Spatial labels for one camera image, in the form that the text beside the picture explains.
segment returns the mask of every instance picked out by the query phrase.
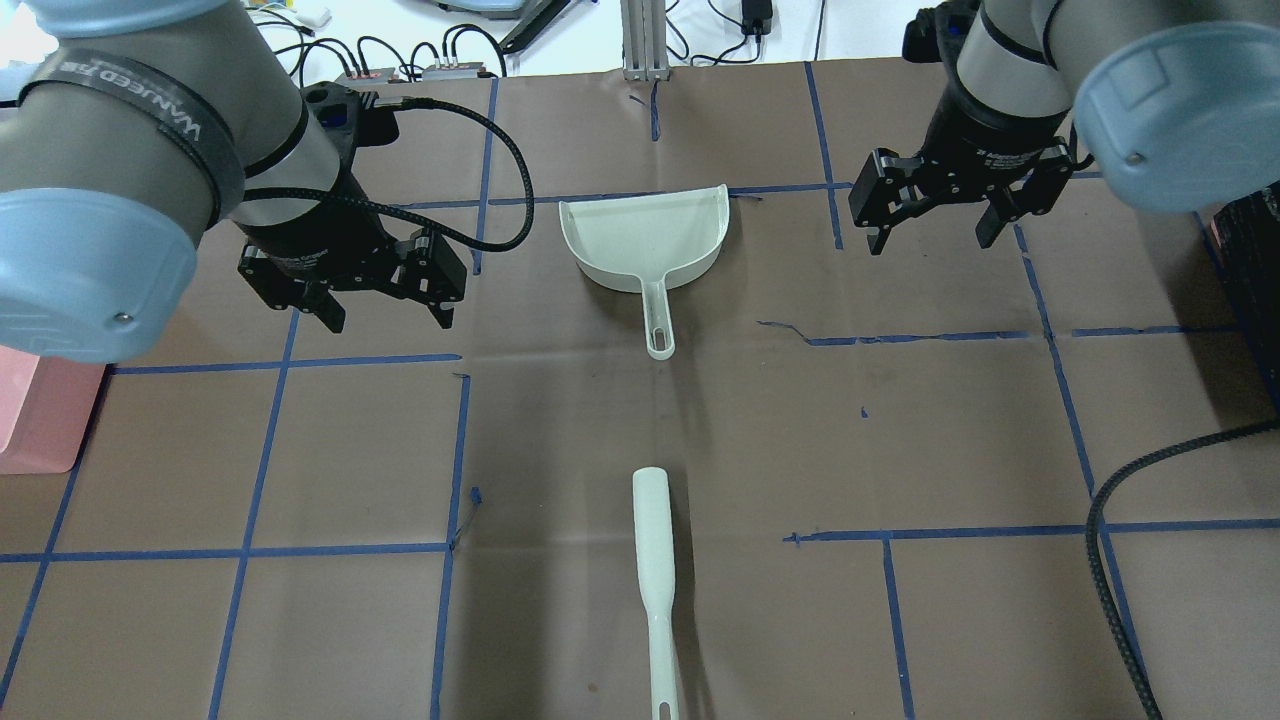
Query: blue tape grid line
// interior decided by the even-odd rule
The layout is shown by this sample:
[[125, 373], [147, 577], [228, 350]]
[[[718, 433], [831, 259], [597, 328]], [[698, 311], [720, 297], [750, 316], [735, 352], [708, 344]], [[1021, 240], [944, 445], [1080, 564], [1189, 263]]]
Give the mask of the blue tape grid line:
[[[1048, 351], [1053, 359], [1053, 374], [1057, 375], [1057, 388], [1062, 396], [1062, 407], [1066, 411], [1066, 419], [1071, 427], [1071, 438], [1075, 442], [1075, 454], [1080, 461], [1080, 474], [1084, 477], [1084, 484], [1089, 491], [1089, 497], [1092, 498], [1096, 489], [1093, 464], [1089, 461], [1089, 451], [1084, 445], [1084, 433], [1080, 430], [1080, 419], [1075, 411], [1075, 401], [1071, 400], [1071, 387], [1066, 382], [1066, 372], [1062, 368], [1062, 355], [1057, 348], [1057, 337], [1053, 334], [1053, 324], [1050, 322], [1048, 307], [1044, 304], [1044, 293], [1041, 290], [1039, 281], [1036, 278], [1036, 265], [1032, 263], [1030, 250], [1028, 250], [1027, 236], [1023, 233], [1021, 224], [1014, 224], [1014, 236], [1018, 238], [1018, 249], [1023, 252], [1023, 266], [1027, 270], [1027, 282], [1030, 283], [1032, 292], [1036, 295], [1036, 307], [1039, 310], [1041, 324], [1044, 329], [1044, 341], [1048, 343]], [[1102, 555], [1111, 571], [1111, 585], [1116, 596], [1116, 605], [1120, 609], [1120, 619], [1124, 624], [1125, 632], [1129, 634], [1129, 642], [1133, 643], [1133, 651], [1137, 656], [1138, 664], [1146, 667], [1142, 657], [1142, 646], [1138, 643], [1138, 632], [1134, 629], [1133, 615], [1129, 612], [1129, 598], [1124, 591], [1124, 580], [1120, 577], [1120, 565], [1116, 562], [1106, 520], [1102, 521], [1098, 536], [1102, 539]]]
[[827, 206], [831, 209], [831, 232], [836, 236], [836, 250], [845, 249], [844, 233], [840, 229], [840, 210], [836, 208], [835, 177], [831, 172], [831, 152], [827, 147], [827, 127], [822, 122], [822, 101], [818, 100], [818, 83], [813, 78], [813, 63], [804, 64], [804, 77], [809, 83], [809, 100], [813, 102], [813, 120], [818, 127], [818, 147], [822, 150], [822, 173], [827, 179]]
[[[1247, 518], [1234, 520], [1158, 520], [1147, 523], [1110, 523], [1111, 534], [1134, 533], [1193, 533], [1208, 530], [1280, 530], [1280, 518]], [[820, 530], [801, 536], [791, 533], [783, 542], [804, 544], [812, 542], [856, 541], [913, 541], [960, 538], [1021, 538], [1046, 536], [1079, 536], [1084, 525], [996, 525], [972, 528], [901, 528], [878, 530]], [[407, 542], [383, 544], [326, 544], [307, 547], [253, 547], [255, 557], [337, 557], [351, 555], [413, 555], [445, 553], [448, 542]], [[119, 560], [228, 560], [238, 559], [243, 551], [236, 547], [193, 550], [100, 550], [78, 552], [15, 552], [0, 555], [0, 565], [52, 562], [110, 562]]]
[[444, 643], [448, 639], [449, 597], [453, 591], [453, 547], [458, 534], [458, 506], [462, 503], [462, 459], [467, 445], [467, 415], [471, 409], [471, 377], [462, 375], [458, 398], [458, 430], [453, 445], [453, 493], [449, 497], [449, 538], [440, 575], [440, 610], [435, 620], [435, 661], [431, 669], [431, 720], [440, 720], [440, 693], [444, 691]]
[[906, 639], [902, 633], [902, 610], [897, 603], [897, 575], [893, 573], [893, 546], [888, 538], [884, 546], [884, 591], [888, 594], [888, 620], [893, 630], [893, 655], [897, 656], [897, 684], [902, 693], [902, 716], [915, 720], [915, 701], [911, 698], [911, 671], [906, 662]]
[[[1212, 530], [1280, 530], [1280, 518], [1253, 518], [1240, 520], [1160, 520], [1148, 523], [1111, 523], [1111, 534], [1140, 533], [1196, 533]], [[1084, 525], [1014, 525], [982, 528], [908, 528], [884, 530], [820, 530], [801, 536], [791, 533], [782, 542], [804, 544], [812, 542], [886, 542], [916, 539], [969, 539], [969, 538], [1028, 538], [1055, 536], [1083, 536]]]
[[1071, 337], [1119, 337], [1135, 334], [1201, 334], [1201, 333], [1234, 333], [1240, 332], [1239, 325], [1213, 325], [1207, 328], [1184, 325], [1152, 325], [1149, 328], [1088, 328], [1071, 331]]
[[18, 623], [18, 633], [13, 639], [13, 646], [9, 648], [9, 660], [5, 662], [4, 675], [0, 676], [0, 710], [4, 708], [5, 697], [9, 696], [9, 685], [13, 683], [14, 670], [18, 669], [18, 656], [22, 655], [22, 646], [27, 639], [27, 630], [31, 629], [31, 619], [36, 614], [36, 602], [40, 600], [40, 591], [45, 587], [45, 575], [49, 573], [49, 565], [54, 561], [52, 556], [54, 548], [58, 546], [58, 536], [63, 532], [63, 521], [67, 520], [67, 510], [72, 503], [72, 493], [76, 492], [76, 480], [79, 478], [81, 465], [84, 462], [84, 455], [88, 451], [88, 438], [93, 434], [93, 427], [97, 424], [97, 418], [102, 411], [102, 402], [106, 400], [106, 391], [110, 384], [110, 374], [104, 375], [102, 384], [97, 388], [97, 397], [93, 398], [93, 409], [90, 413], [90, 421], [84, 432], [84, 441], [81, 442], [76, 464], [72, 466], [72, 471], [67, 477], [67, 487], [63, 488], [63, 497], [58, 503], [58, 514], [54, 515], [54, 524], [49, 530], [49, 538], [45, 541], [45, 552], [38, 556], [40, 568], [36, 569], [36, 579], [31, 584], [31, 593], [27, 596], [27, 605], [22, 611], [22, 620]]
[[[748, 184], [741, 187], [730, 187], [730, 197], [739, 197], [742, 195], [773, 195], [780, 192], [815, 192], [820, 190], [850, 190], [854, 187], [851, 182], [833, 182], [833, 183], [801, 183], [801, 184]], [[660, 195], [667, 192], [664, 190], [645, 190], [636, 192], [591, 192], [586, 195], [543, 195], [534, 197], [534, 202], [539, 205], [547, 205], [549, 202], [581, 202], [585, 200], [620, 200], [623, 197], [645, 197], [649, 195]], [[489, 205], [524, 205], [524, 197], [495, 197], [489, 200]]]
[[[346, 365], [403, 365], [411, 363], [456, 363], [461, 355], [440, 352], [434, 355], [374, 355], [367, 357], [321, 357], [316, 360], [289, 360], [291, 368], [340, 368]], [[215, 365], [156, 365], [113, 368], [115, 375], [172, 375], [186, 373], [236, 373], [243, 370], [279, 370], [280, 363], [219, 363]]]
[[778, 323], [773, 320], [756, 320], [758, 325], [764, 325], [767, 328], [785, 328], [788, 329], [801, 340], [805, 345], [813, 347], [835, 347], [835, 346], [849, 346], [849, 345], [892, 345], [901, 342], [920, 342], [924, 340], [940, 340], [943, 342], [972, 342], [983, 340], [1027, 340], [1032, 334], [1024, 331], [995, 331], [995, 332], [972, 332], [972, 333], [940, 333], [940, 334], [882, 334], [882, 336], [855, 336], [855, 337], [809, 337], [804, 334], [800, 328], [790, 323]]
[[[498, 78], [489, 81], [489, 122], [494, 122], [498, 117]], [[476, 213], [476, 240], [484, 242], [484, 229], [486, 220], [486, 210], [489, 206], [489, 177], [493, 173], [493, 133], [484, 133], [484, 165], [480, 168], [480, 201]], [[484, 264], [484, 252], [472, 249], [471, 250], [471, 274], [479, 275], [480, 266]]]
[[662, 140], [662, 119], [658, 117], [658, 83], [653, 81], [653, 90], [649, 91], [649, 140], [658, 142]]
[[227, 662], [230, 660], [232, 642], [236, 637], [236, 620], [239, 615], [239, 602], [244, 589], [244, 574], [248, 570], [250, 550], [253, 547], [253, 530], [257, 527], [257, 511], [262, 503], [262, 487], [266, 483], [266, 469], [271, 461], [271, 446], [275, 442], [275, 428], [280, 419], [280, 405], [284, 401], [284, 386], [289, 378], [289, 360], [293, 356], [293, 341], [298, 334], [298, 318], [293, 311], [289, 318], [289, 334], [284, 338], [284, 352], [280, 355], [280, 368], [275, 379], [275, 395], [271, 398], [271, 414], [266, 421], [266, 434], [262, 439], [262, 454], [257, 462], [257, 477], [253, 480], [253, 496], [248, 505], [248, 519], [244, 521], [244, 538], [241, 541], [239, 562], [236, 565], [236, 584], [232, 587], [230, 605], [227, 610], [227, 626], [223, 630], [223, 646], [218, 655], [218, 671], [214, 675], [214, 692], [209, 701], [209, 720], [218, 719], [223, 702], [223, 685], [227, 682]]

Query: black strap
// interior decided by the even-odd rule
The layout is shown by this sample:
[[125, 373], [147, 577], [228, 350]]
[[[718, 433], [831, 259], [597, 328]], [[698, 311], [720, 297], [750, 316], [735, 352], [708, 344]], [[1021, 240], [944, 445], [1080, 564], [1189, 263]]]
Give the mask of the black strap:
[[189, 87], [151, 65], [86, 47], [63, 47], [50, 55], [18, 94], [18, 104], [45, 82], [96, 90], [151, 115], [160, 135], [191, 158], [209, 181], [214, 191], [210, 227], [239, 205], [244, 165], [236, 142], [221, 115]]

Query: white dustpan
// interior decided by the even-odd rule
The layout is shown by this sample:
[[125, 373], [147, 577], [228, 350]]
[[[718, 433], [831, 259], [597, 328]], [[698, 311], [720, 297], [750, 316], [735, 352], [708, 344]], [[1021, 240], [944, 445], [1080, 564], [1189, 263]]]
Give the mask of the white dustpan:
[[586, 277], [644, 299], [654, 360], [676, 351], [667, 291], [698, 279], [728, 231], [728, 188], [561, 202], [561, 229]]

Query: electrical cable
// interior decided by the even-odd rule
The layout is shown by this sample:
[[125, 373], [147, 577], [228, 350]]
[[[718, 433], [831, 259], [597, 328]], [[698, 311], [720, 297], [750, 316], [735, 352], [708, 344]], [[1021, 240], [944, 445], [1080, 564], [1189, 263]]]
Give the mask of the electrical cable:
[[338, 40], [337, 37], [320, 37], [320, 38], [312, 40], [311, 42], [314, 42], [316, 45], [324, 45], [324, 44], [332, 42], [332, 44], [337, 45], [338, 47], [342, 47], [343, 53], [347, 54], [347, 59], [351, 60], [351, 67], [355, 68], [355, 69], [360, 69], [360, 58], [357, 58], [356, 54], [351, 51], [351, 47], [346, 42]]
[[293, 60], [293, 68], [291, 68], [289, 72], [287, 73], [289, 77], [293, 77], [293, 74], [297, 73], [298, 69], [302, 68], [302, 53], [301, 51], [307, 45], [310, 45], [310, 42], [300, 42], [297, 45], [289, 45], [288, 47], [280, 47], [279, 50], [273, 50], [271, 54], [273, 55], [283, 55], [285, 53], [289, 53], [291, 50], [298, 50], [298, 58], [296, 60]]
[[[449, 31], [457, 31], [457, 32], [453, 33], [452, 40], [448, 38]], [[444, 31], [444, 35], [445, 35], [447, 40], [444, 40], [443, 42], [448, 44], [448, 46], [449, 46], [449, 50], [448, 50], [448, 53], [445, 53], [445, 55], [452, 55], [453, 60], [457, 61], [457, 59], [458, 59], [458, 38], [462, 37], [467, 32], [479, 32], [480, 35], [484, 36], [485, 40], [489, 41], [489, 45], [493, 46], [494, 54], [498, 56], [498, 67], [502, 70], [502, 77], [507, 77], [507, 58], [502, 53], [502, 46], [498, 44], [498, 38], [494, 37], [494, 36], [492, 36], [492, 35], [489, 35], [489, 31], [484, 29], [483, 27], [480, 27], [477, 24], [462, 23], [462, 24], [456, 24], [456, 26], [451, 27], [449, 29]]]
[[[751, 40], [751, 37], [755, 37], [755, 56], [751, 58], [750, 60], [730, 60], [728, 55], [732, 54], [732, 53], [736, 53], [737, 50], [741, 50], [742, 47], [745, 47], [746, 42], [749, 40]], [[717, 55], [714, 58], [712, 58], [710, 55], [691, 55], [689, 58], [689, 64], [692, 65], [694, 60], [709, 60], [709, 63], [707, 65], [699, 65], [699, 67], [709, 68], [712, 65], [750, 65], [751, 63], [754, 63], [754, 61], [756, 61], [756, 60], [760, 59], [760, 53], [762, 53], [760, 33], [756, 32], [754, 36], [745, 36], [745, 37], [742, 37], [742, 42], [739, 42], [737, 45], [735, 45], [735, 46], [724, 50], [723, 53], [721, 53], [719, 55]]]
[[365, 51], [361, 49], [361, 44], [364, 44], [366, 40], [370, 41], [370, 42], [376, 42], [376, 44], [381, 45], [383, 47], [390, 50], [392, 55], [396, 55], [396, 61], [399, 63], [401, 68], [407, 68], [408, 67], [404, 63], [404, 56], [401, 55], [399, 50], [397, 50], [396, 47], [393, 47], [390, 42], [387, 42], [385, 40], [383, 40], [380, 37], [374, 37], [371, 35], [361, 35], [360, 38], [356, 40], [356, 55], [360, 56], [360, 69], [366, 76], [369, 74], [369, 63], [365, 60]]
[[338, 205], [347, 205], [349, 208], [356, 208], [358, 210], [366, 210], [370, 213], [378, 213], [380, 215], [387, 215], [389, 218], [396, 218], [398, 220], [404, 220], [413, 223], [416, 225], [434, 229], [442, 236], [458, 242], [472, 250], [480, 250], [483, 252], [506, 252], [508, 250], [516, 249], [521, 242], [529, 237], [529, 232], [534, 227], [534, 183], [529, 177], [529, 165], [525, 164], [525, 156], [520, 152], [520, 147], [516, 146], [516, 141], [511, 138], [500, 127], [498, 127], [493, 120], [476, 113], [475, 110], [463, 108], [461, 105], [454, 105], [453, 102], [445, 102], [443, 100], [435, 100], [431, 97], [403, 97], [401, 99], [399, 109], [403, 110], [444, 110], [447, 113], [453, 113], [456, 115], [462, 115], [470, 120], [474, 120], [483, 126], [485, 129], [492, 132], [507, 150], [511, 151], [511, 156], [516, 160], [516, 169], [520, 172], [520, 182], [525, 190], [525, 223], [521, 225], [520, 231], [515, 237], [506, 242], [492, 243], [481, 242], [465, 234], [461, 231], [456, 231], [443, 223], [433, 220], [425, 215], [419, 215], [417, 213], [411, 213], [402, 208], [396, 208], [394, 205], [384, 205], [381, 202], [374, 202], [372, 200], [366, 200], [362, 197], [352, 197], [348, 195], [339, 195], [335, 192], [325, 192], [323, 190], [312, 190], [307, 187], [264, 187], [257, 190], [244, 191], [244, 201], [250, 202], [253, 200], [271, 200], [279, 197], [289, 197], [296, 200], [314, 200], [317, 202], [333, 202]]
[[827, 23], [827, 0], [822, 0], [822, 5], [818, 6], [818, 38], [813, 41], [813, 61], [818, 61], [818, 54], [822, 51], [822, 26]]
[[1134, 473], [1149, 468], [1161, 460], [1169, 460], [1170, 457], [1176, 457], [1194, 450], [1274, 430], [1280, 430], [1280, 419], [1212, 433], [1180, 442], [1178, 445], [1171, 445], [1162, 450], [1143, 455], [1124, 468], [1120, 468], [1107, 479], [1107, 482], [1102, 483], [1102, 487], [1098, 488], [1098, 492], [1093, 496], [1093, 502], [1089, 505], [1089, 516], [1084, 523], [1084, 547], [1089, 559], [1089, 573], [1093, 575], [1093, 587], [1098, 592], [1098, 601], [1102, 603], [1102, 614], [1106, 615], [1107, 625], [1111, 628], [1111, 637], [1115, 638], [1116, 648], [1120, 650], [1120, 657], [1124, 660], [1124, 666], [1129, 671], [1129, 679], [1133, 682], [1134, 689], [1138, 691], [1138, 701], [1142, 702], [1142, 708], [1146, 711], [1148, 720], [1161, 720], [1164, 716], [1160, 714], [1160, 706], [1156, 705], [1156, 697], [1151, 692], [1151, 682], [1147, 678], [1147, 673], [1143, 670], [1142, 665], [1138, 664], [1137, 652], [1134, 652], [1133, 643], [1130, 642], [1128, 633], [1125, 633], [1124, 623], [1120, 619], [1120, 611], [1116, 607], [1115, 597], [1111, 593], [1111, 585], [1107, 583], [1107, 575], [1102, 566], [1102, 553], [1098, 551], [1098, 532], [1100, 525], [1102, 524], [1102, 509], [1106, 506], [1111, 493], [1120, 487], [1120, 483]]
[[[307, 36], [302, 32], [302, 29], [303, 29], [302, 26], [297, 26], [297, 24], [293, 24], [293, 23], [287, 22], [287, 20], [268, 20], [265, 23], [253, 23], [253, 26], [255, 27], [274, 27], [274, 26], [292, 27], [294, 29], [294, 32], [298, 33], [298, 44], [297, 45], [291, 45], [289, 47], [285, 47], [283, 50], [273, 50], [271, 53], [275, 54], [275, 55], [279, 55], [279, 54], [285, 53], [288, 50], [301, 50], [307, 44]], [[289, 77], [293, 77], [293, 73], [298, 72], [298, 64], [300, 63], [302, 63], [302, 53], [298, 53], [297, 59], [293, 60], [293, 69], [291, 69], [289, 73], [288, 73]]]
[[431, 45], [430, 42], [419, 42], [417, 45], [413, 46], [413, 51], [408, 54], [410, 81], [416, 81], [421, 78], [421, 74], [419, 74], [417, 77], [413, 76], [413, 68], [421, 68], [424, 72], [426, 70], [426, 68], [422, 68], [422, 65], [417, 64], [417, 51], [424, 47], [431, 51], [431, 55], [435, 58], [435, 64], [436, 65], [440, 64], [440, 51], [435, 49], [435, 45]]
[[308, 28], [307, 26], [305, 26], [302, 23], [298, 23], [298, 22], [294, 22], [294, 20], [291, 20], [285, 15], [283, 15], [280, 13], [276, 13], [275, 10], [271, 10], [270, 8], [253, 8], [253, 9], [250, 10], [250, 13], [262, 13], [264, 15], [271, 15], [273, 18], [275, 18], [275, 19], [283, 22], [283, 23], [287, 23], [287, 24], [291, 24], [291, 26], [298, 28], [298, 32], [306, 33], [307, 36], [315, 36], [315, 33], [316, 33], [316, 31]]
[[1068, 140], [1068, 143], [1066, 143], [1066, 149], [1068, 149], [1068, 151], [1071, 155], [1071, 172], [1073, 173], [1078, 173], [1080, 170], [1088, 169], [1088, 167], [1093, 164], [1093, 152], [1089, 152], [1088, 155], [1085, 155], [1084, 159], [1080, 160], [1079, 163], [1075, 161], [1075, 155], [1076, 155], [1076, 151], [1079, 150], [1079, 146], [1080, 146], [1080, 136], [1075, 132], [1075, 123], [1073, 122], [1071, 123], [1070, 140]]
[[306, 70], [306, 68], [307, 68], [307, 55], [310, 55], [311, 51], [315, 50], [316, 47], [321, 47], [324, 50], [328, 50], [328, 51], [333, 53], [334, 56], [338, 58], [338, 61], [342, 63], [342, 74], [346, 76], [346, 77], [352, 77], [351, 65], [347, 64], [347, 59], [342, 56], [342, 53], [339, 53], [333, 46], [323, 45], [317, 40], [315, 42], [308, 42], [306, 45], [306, 47], [302, 49], [302, 55], [298, 58], [298, 87], [300, 88], [306, 82], [306, 76], [307, 76], [307, 70]]
[[676, 49], [672, 47], [671, 45], [667, 46], [667, 53], [671, 53], [671, 55], [677, 60], [684, 60], [687, 63], [689, 54], [692, 53], [692, 49], [689, 47], [689, 40], [685, 38], [685, 33], [680, 32], [680, 28], [676, 27], [676, 23], [671, 22], [671, 12], [676, 9], [676, 5], [680, 5], [680, 0], [676, 0], [675, 3], [667, 6], [667, 27], [669, 27], [671, 32], [676, 33], [676, 37], [680, 38], [681, 44], [684, 44], [685, 54], [681, 55], [680, 53], [676, 53]]

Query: power adapter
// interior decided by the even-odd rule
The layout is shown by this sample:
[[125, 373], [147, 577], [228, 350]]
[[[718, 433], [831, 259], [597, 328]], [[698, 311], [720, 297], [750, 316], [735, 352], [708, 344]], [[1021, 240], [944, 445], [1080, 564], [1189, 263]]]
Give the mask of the power adapter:
[[773, 0], [742, 0], [742, 35], [769, 35], [773, 29]]

